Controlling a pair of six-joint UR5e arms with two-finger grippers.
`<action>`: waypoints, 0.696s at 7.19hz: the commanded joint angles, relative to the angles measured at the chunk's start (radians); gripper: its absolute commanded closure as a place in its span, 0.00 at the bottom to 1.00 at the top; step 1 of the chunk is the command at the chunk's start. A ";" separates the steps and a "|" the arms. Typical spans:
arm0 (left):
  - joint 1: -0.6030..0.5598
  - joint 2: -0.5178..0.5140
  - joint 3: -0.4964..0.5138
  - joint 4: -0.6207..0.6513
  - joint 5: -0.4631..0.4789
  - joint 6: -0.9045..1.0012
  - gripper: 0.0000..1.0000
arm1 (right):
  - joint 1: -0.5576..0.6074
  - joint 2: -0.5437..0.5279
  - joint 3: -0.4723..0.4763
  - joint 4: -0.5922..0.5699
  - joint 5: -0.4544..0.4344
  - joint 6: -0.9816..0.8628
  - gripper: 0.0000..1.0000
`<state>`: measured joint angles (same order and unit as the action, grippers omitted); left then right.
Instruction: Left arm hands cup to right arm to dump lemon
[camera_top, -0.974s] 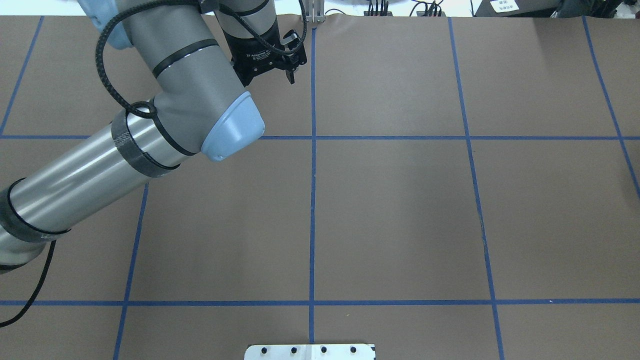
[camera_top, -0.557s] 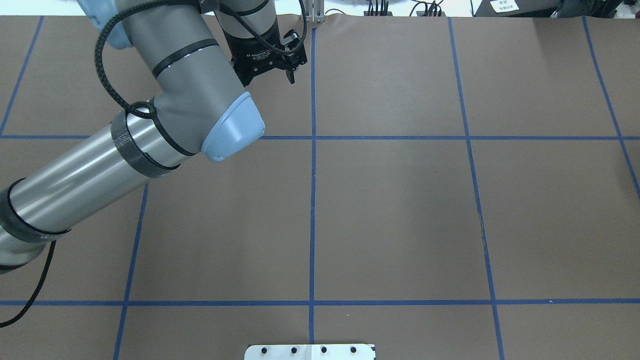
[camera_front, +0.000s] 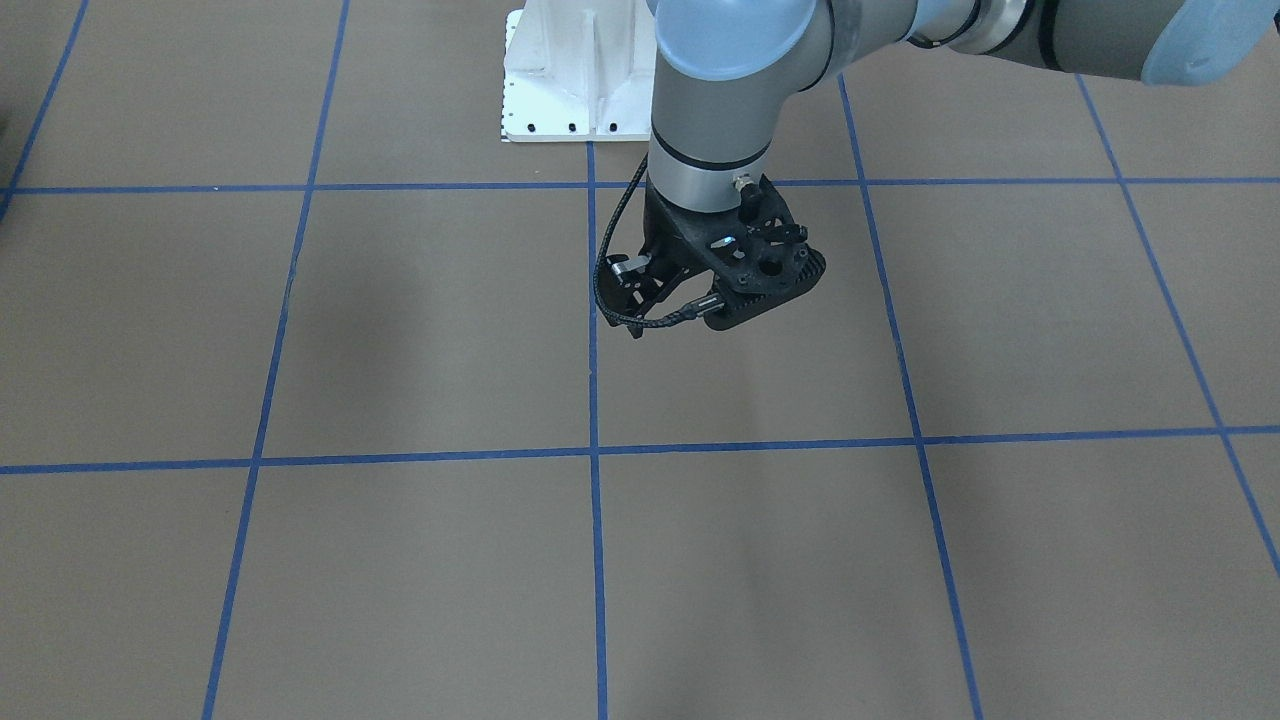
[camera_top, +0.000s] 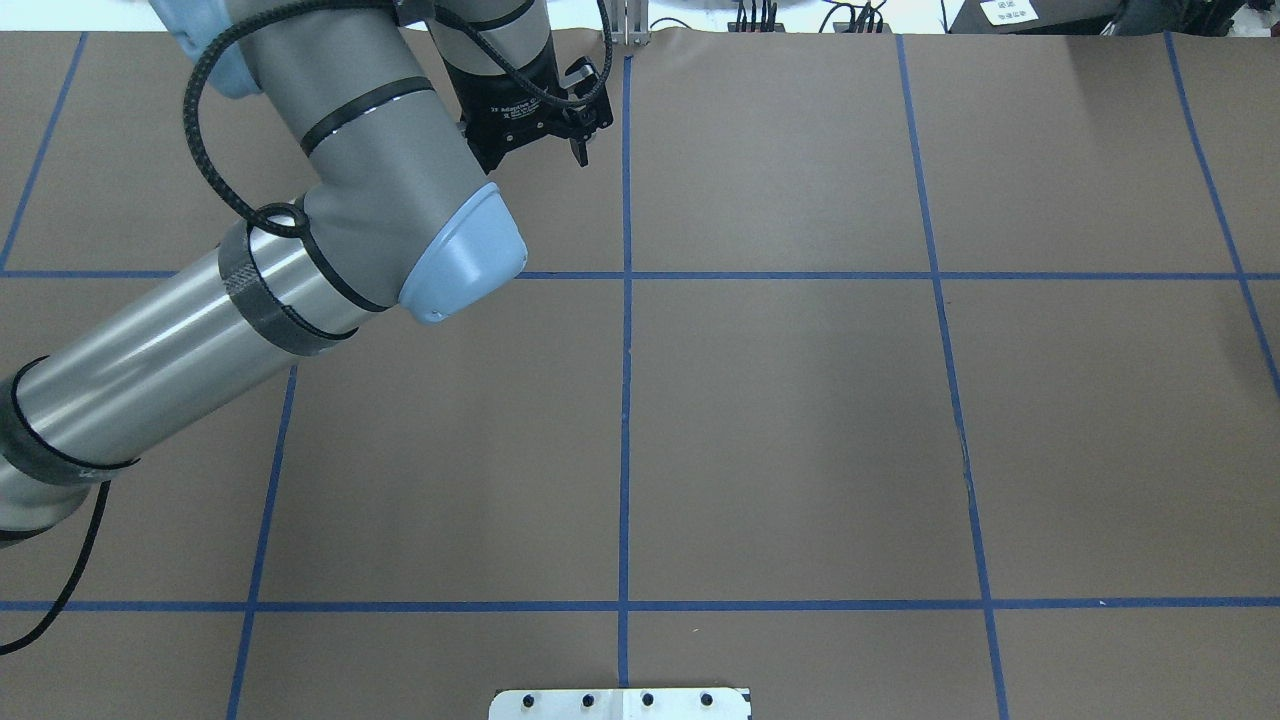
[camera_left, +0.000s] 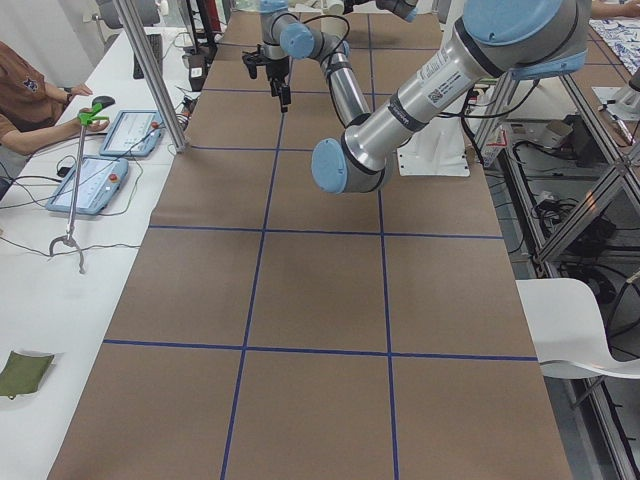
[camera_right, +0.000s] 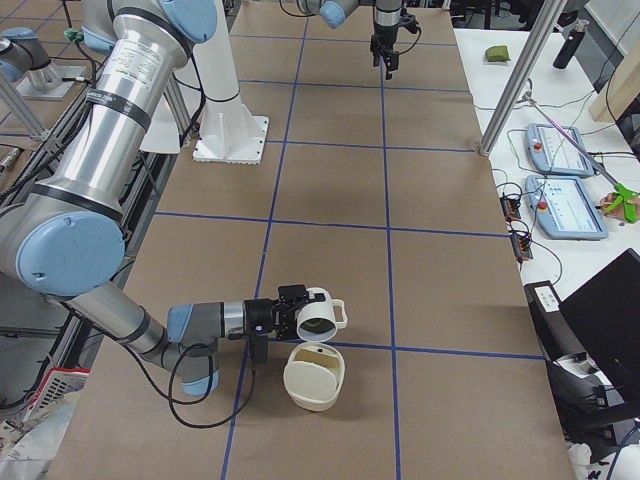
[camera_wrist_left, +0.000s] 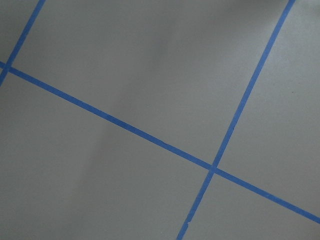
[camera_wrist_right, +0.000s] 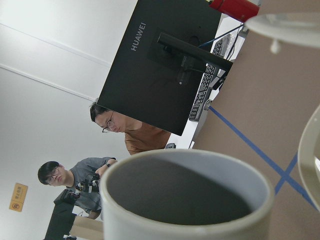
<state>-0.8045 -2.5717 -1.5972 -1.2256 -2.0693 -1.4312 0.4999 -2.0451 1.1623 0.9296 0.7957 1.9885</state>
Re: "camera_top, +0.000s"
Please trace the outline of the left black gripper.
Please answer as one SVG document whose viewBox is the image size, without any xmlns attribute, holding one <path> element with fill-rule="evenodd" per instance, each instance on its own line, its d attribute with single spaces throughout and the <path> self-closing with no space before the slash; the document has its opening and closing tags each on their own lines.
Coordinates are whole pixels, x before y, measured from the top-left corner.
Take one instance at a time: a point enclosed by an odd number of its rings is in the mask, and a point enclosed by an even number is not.
<svg viewBox="0 0 1280 720">
<path fill-rule="evenodd" d="M 568 141 L 575 161 L 588 167 L 589 143 L 614 122 L 605 68 L 591 58 L 570 65 L 562 88 L 573 106 L 564 110 L 529 92 L 502 69 L 476 73 L 476 58 L 460 50 L 445 51 L 445 70 L 460 104 L 461 132 L 483 172 L 494 172 L 507 154 L 544 137 Z"/>
</svg>

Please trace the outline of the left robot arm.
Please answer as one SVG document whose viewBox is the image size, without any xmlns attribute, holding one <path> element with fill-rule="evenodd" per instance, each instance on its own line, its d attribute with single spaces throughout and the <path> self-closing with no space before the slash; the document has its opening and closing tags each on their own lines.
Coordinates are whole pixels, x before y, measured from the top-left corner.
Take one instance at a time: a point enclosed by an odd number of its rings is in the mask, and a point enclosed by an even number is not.
<svg viewBox="0 0 1280 720">
<path fill-rule="evenodd" d="M 402 307 L 443 322 L 529 251 L 492 172 L 544 137 L 580 165 L 612 124 L 604 56 L 561 70 L 543 1 L 156 1 L 192 59 L 195 165 L 237 222 L 220 243 L 3 380 L 3 543 L 70 516 L 141 455 L 273 373 Z M 255 208 L 204 142 L 206 87 L 264 94 L 317 174 Z"/>
</svg>

